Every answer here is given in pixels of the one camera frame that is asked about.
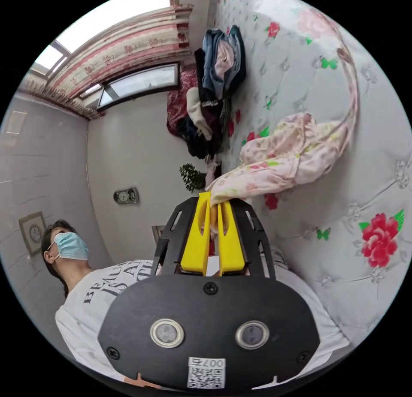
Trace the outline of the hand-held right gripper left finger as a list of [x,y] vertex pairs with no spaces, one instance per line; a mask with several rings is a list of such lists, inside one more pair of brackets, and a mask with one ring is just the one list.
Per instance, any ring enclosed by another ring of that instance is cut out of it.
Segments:
[[199,194],[180,266],[183,272],[206,275],[210,243],[210,192]]

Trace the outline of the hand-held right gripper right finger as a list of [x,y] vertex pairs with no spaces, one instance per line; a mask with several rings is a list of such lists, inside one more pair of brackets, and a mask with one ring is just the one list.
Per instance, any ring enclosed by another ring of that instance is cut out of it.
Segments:
[[218,252],[221,276],[243,272],[245,260],[229,201],[218,204]]

